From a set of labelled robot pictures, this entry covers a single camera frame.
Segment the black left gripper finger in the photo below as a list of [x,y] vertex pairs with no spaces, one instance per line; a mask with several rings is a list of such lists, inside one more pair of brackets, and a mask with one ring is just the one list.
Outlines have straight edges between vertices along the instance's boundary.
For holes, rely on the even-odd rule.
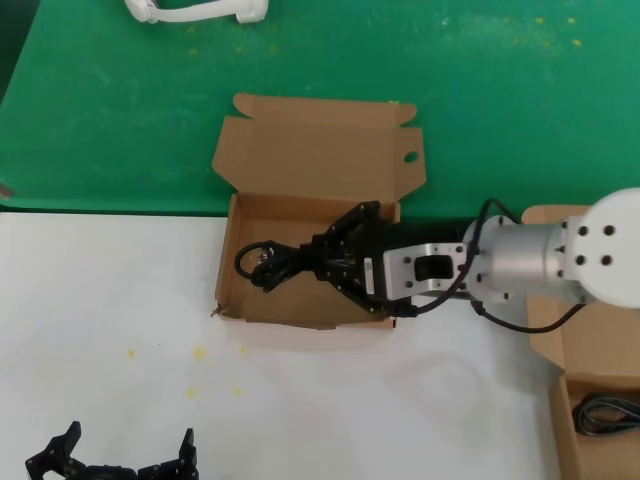
[[186,430],[177,459],[139,469],[138,478],[140,480],[198,480],[194,429]]
[[44,475],[54,472],[70,479],[83,469],[83,463],[72,458],[72,451],[81,437],[81,424],[73,421],[67,431],[53,437],[43,451],[25,461],[28,477],[43,480]]

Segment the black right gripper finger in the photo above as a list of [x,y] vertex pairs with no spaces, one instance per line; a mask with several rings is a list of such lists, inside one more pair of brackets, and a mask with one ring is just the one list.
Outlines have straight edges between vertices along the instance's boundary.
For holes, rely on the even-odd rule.
[[332,223],[324,233],[316,234],[309,243],[300,245],[300,252],[311,260],[343,260],[348,257],[351,237],[360,227],[380,219],[380,202],[367,201],[353,207]]
[[321,266],[313,270],[318,281],[328,282],[333,288],[354,304],[371,314],[391,314],[389,303],[366,292],[358,272],[342,265]]

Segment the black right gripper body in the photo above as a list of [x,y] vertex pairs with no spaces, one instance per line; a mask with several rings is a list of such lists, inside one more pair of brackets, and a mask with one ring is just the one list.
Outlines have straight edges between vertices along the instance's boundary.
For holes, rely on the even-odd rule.
[[462,287],[466,225],[460,221],[380,223],[356,231],[353,255],[369,295],[435,295]]

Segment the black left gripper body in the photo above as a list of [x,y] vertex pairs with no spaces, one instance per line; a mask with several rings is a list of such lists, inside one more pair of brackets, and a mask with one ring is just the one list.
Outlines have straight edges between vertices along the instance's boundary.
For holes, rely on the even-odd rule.
[[138,480],[135,470],[120,466],[70,465],[63,469],[63,476],[69,480]]

